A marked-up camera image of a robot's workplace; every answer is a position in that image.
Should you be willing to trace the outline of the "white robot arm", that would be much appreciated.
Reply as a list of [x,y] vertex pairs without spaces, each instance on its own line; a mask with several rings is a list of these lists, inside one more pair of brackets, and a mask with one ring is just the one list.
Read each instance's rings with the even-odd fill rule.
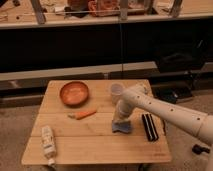
[[213,115],[150,97],[143,83],[126,88],[116,104],[112,130],[131,132],[128,120],[135,108],[143,109],[175,125],[211,147],[206,171],[213,171]]

